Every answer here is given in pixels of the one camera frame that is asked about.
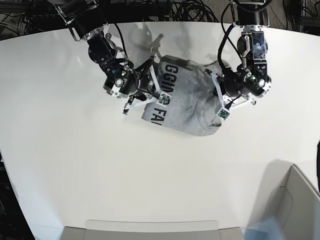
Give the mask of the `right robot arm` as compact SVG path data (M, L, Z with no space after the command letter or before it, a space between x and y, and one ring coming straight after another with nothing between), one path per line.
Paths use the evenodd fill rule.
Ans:
M73 39L87 42L90 59L106 74L103 88L109 95L160 97L160 93L152 89L148 76L153 60L148 59L141 67L134 68L126 47L112 41L109 24L97 0L59 0L52 4Z

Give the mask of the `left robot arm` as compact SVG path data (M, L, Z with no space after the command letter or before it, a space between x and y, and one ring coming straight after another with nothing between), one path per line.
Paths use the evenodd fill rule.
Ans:
M229 8L237 8L238 18L223 31L217 61L212 65L196 65L169 55L162 57L160 62L169 68L181 67L186 73L196 70L204 79L211 80L211 83L195 85L191 97L197 100L194 107L196 110L225 120L233 107L255 104L258 98L270 90L272 80L267 74L266 61L268 46L263 32L268 21L267 5L267 1L230 1ZM222 60L222 52L229 34L236 26L243 29L235 46L241 64L233 71Z

